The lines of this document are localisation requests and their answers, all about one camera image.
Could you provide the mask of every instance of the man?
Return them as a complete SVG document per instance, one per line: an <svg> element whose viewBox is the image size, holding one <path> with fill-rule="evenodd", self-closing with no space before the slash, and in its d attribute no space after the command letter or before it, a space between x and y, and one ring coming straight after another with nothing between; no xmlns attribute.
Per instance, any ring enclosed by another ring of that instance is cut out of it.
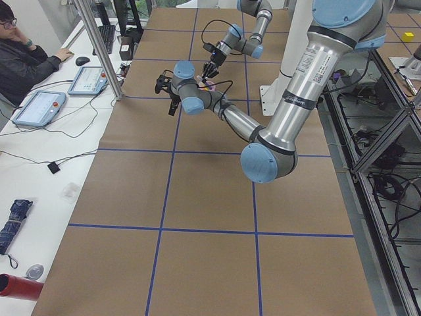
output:
<svg viewBox="0 0 421 316"><path fill-rule="evenodd" d="M60 49L48 57L16 26L12 9L0 0L0 93L16 107L35 84L40 83L72 53Z"/></svg>

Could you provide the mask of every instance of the black umbrella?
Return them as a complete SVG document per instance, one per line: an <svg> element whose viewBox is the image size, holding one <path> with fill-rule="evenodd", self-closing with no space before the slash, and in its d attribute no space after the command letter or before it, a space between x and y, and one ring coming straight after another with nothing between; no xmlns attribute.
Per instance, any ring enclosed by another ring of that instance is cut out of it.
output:
<svg viewBox="0 0 421 316"><path fill-rule="evenodd" d="M22 221L26 218L26 214L31 205L32 201L28 201L27 199L16 199L14 201L9 219L0 232L0 255L6 254L7 248L10 246L14 236L18 232ZM15 261L16 265L13 266L12 258L10 255L8 256L11 260L11 266L17 268L17 261Z"/></svg>

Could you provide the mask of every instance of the black keyboard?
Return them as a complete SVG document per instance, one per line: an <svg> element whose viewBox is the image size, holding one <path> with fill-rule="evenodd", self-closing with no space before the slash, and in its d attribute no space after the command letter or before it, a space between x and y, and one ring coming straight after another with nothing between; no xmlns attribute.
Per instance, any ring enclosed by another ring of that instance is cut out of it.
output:
<svg viewBox="0 0 421 316"><path fill-rule="evenodd" d="M99 33L103 38L105 48L107 48L107 53L112 53L112 44L114 43L114 33L116 32L115 25L101 25L98 26Z"/></svg>

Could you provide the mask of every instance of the light blue tablet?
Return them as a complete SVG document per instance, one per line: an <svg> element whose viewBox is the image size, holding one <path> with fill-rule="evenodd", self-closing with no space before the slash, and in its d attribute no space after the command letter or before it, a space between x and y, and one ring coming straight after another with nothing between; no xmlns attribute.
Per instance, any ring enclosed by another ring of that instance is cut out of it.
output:
<svg viewBox="0 0 421 316"><path fill-rule="evenodd" d="M83 66L73 79L67 93L72 96L97 95L107 84L105 73L100 66Z"/></svg>
<svg viewBox="0 0 421 316"><path fill-rule="evenodd" d="M65 101L65 93L38 91L31 96L12 122L16 125L44 126L51 122Z"/></svg>

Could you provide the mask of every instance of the yellow block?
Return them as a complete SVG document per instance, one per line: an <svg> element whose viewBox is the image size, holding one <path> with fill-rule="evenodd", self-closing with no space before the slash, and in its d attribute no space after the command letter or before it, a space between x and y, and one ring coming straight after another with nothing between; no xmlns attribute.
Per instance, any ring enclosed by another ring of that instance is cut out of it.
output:
<svg viewBox="0 0 421 316"><path fill-rule="evenodd" d="M405 32L401 37L401 40L404 41L405 43L409 43L413 41L413 39L414 39L414 34L412 32Z"/></svg>

